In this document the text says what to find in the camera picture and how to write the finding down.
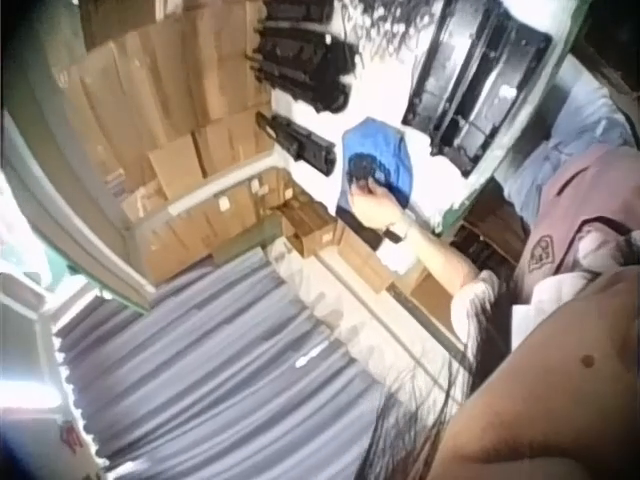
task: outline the dark hair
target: dark hair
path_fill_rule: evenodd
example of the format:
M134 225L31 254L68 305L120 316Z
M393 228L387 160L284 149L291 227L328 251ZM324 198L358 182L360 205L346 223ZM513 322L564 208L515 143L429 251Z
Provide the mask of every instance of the dark hair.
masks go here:
M503 288L491 311L482 312L465 399L484 384L511 351L511 292L511 288ZM444 401L428 420L424 408L406 408L394 392L386 396L354 480L423 480L428 476L450 418L456 368L449 365Z

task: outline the stack of cardboard boxes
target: stack of cardboard boxes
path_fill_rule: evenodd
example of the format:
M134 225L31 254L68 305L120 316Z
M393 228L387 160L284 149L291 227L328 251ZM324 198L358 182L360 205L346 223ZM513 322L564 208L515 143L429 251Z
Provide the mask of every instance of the stack of cardboard boxes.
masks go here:
M262 2L189 4L158 23L149 12L157 2L125 3L87 2L93 43L58 82L89 160L136 223L271 152L255 124L271 97L245 59ZM137 12L131 22L105 21L126 12ZM287 183L263 172L145 231L148 276L160 283L253 228L285 201Z

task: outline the white sleeve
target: white sleeve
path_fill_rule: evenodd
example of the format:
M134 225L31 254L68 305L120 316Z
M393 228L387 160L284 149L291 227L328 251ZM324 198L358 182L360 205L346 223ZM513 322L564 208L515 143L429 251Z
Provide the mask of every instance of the white sleeve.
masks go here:
M483 270L473 282L465 285L451 301L451 323L469 356L475 354L479 322L491 310L498 296L498 277Z

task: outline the cardboard box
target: cardboard box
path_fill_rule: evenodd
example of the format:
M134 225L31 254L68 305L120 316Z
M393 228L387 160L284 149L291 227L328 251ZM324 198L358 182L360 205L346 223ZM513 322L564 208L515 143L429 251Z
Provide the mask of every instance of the cardboard box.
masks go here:
M167 203L167 196L162 190L162 185L158 180L140 187L124 202L122 208L131 221L135 222L143 218L148 213L161 208Z
M452 297L434 277L425 276L409 297L442 329L455 336L451 323Z
M278 211L295 233L286 238L303 258L314 256L323 248L334 245L336 219L318 202L300 202L293 198Z
M205 213L219 237L233 238L258 221L248 182L236 185L206 202Z
M266 15L264 4L260 0L248 1L246 4L246 54L253 55L253 50L260 43L256 28Z
M527 233L497 182L489 182L480 192L464 218L464 224L513 265L518 264L527 242Z
M289 172L282 168L270 168L250 182L256 197L256 208L260 216L270 214L287 201L286 192L293 197L293 181Z
M413 289L429 274L419 260L404 274L395 274L394 283L406 295L411 295Z
M207 177L225 172L273 149L255 123L257 108L215 120L194 132L200 162Z
M108 169L113 168L110 159L116 159L130 192L152 181L155 174L146 153L156 144L123 88L113 44L93 50L69 69L66 80L63 91L70 121L81 133L90 156L109 161Z
M154 148L197 126L184 68L183 21L173 17L133 31L114 42L118 72L140 122L148 126Z
M156 3L165 0L81 0L80 23L87 51L155 23Z
M150 281L159 285L204 258L208 252L193 250L177 235L175 226L163 225L142 243L142 256Z
M202 184L202 171L191 135L149 153L149 159L170 200L179 198Z
M200 127L249 107L244 22L241 51L231 55L230 47L215 41L216 33L212 41L212 32L220 28L215 11L215 8L199 9L185 13L183 17L185 67Z
M335 236L340 257L375 293L380 293L391 285L394 279L393 272L349 227L338 222Z

